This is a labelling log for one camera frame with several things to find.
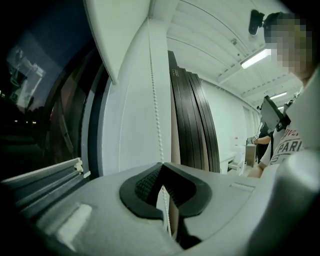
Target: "white panel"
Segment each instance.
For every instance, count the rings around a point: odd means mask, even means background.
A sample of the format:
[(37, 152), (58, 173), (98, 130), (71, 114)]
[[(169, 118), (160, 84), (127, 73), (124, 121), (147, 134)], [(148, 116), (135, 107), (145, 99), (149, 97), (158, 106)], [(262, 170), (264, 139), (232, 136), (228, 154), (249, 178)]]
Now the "white panel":
[(243, 107), (244, 117), (245, 117), (245, 126), (246, 126), (246, 136), (247, 138), (252, 137), (252, 126), (251, 126), (251, 116), (250, 111), (246, 107)]
[(237, 63), (233, 56), (228, 53), (228, 48), (222, 45), (222, 43), (219, 43), (221, 39), (217, 40), (219, 36), (217, 31), (209, 26), (205, 26), (205, 24), (201, 24), (200, 28), (203, 28), (200, 30), (198, 25), (190, 20), (190, 16), (188, 17), (189, 19), (187, 19), (187, 17), (185, 17), (185, 19), (174, 18), (168, 37), (179, 37), (183, 42), (202, 49), (206, 53), (214, 56), (225, 68), (230, 68)]
[(251, 136), (253, 137), (254, 135), (256, 135), (256, 115), (253, 111), (250, 110), (250, 116), (251, 116)]
[(91, 30), (103, 63), (116, 84), (121, 64), (150, 0), (85, 0)]
[(253, 135), (256, 135), (259, 132), (259, 126), (260, 126), (260, 116), (257, 112), (253, 111)]
[(178, 3), (179, 0), (153, 0), (149, 10), (149, 17), (163, 21), (164, 28), (168, 31)]
[(245, 145), (247, 139), (243, 110), (245, 103), (207, 81), (202, 81), (202, 86), (211, 109), (219, 152), (231, 151), (232, 140), (235, 137), (238, 137), (241, 145)]
[[(150, 20), (149, 27), (164, 161), (170, 162), (171, 104), (166, 30), (160, 21), (155, 20)], [(147, 21), (138, 30), (124, 57), (119, 84), (110, 87), (102, 139), (104, 175), (161, 159)]]

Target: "person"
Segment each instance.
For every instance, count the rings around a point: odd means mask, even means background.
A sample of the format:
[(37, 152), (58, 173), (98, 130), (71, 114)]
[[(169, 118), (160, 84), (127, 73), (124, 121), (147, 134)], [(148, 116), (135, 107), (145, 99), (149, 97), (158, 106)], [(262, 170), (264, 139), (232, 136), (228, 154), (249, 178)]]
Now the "person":
[(266, 125), (263, 125), (260, 129), (259, 137), (253, 141), (253, 143), (256, 145), (256, 156), (258, 158), (258, 164), (265, 154), (270, 140), (271, 137), (268, 133), (268, 127)]
[[(305, 89), (319, 64), (317, 36), (295, 14), (278, 13), (273, 16), (270, 32), (264, 35), (267, 48), (276, 50), (278, 61), (288, 68)], [(289, 155), (304, 149), (299, 133), (290, 123), (285, 129), (274, 131), (260, 163), (248, 177), (260, 178), (269, 165), (281, 164)]]

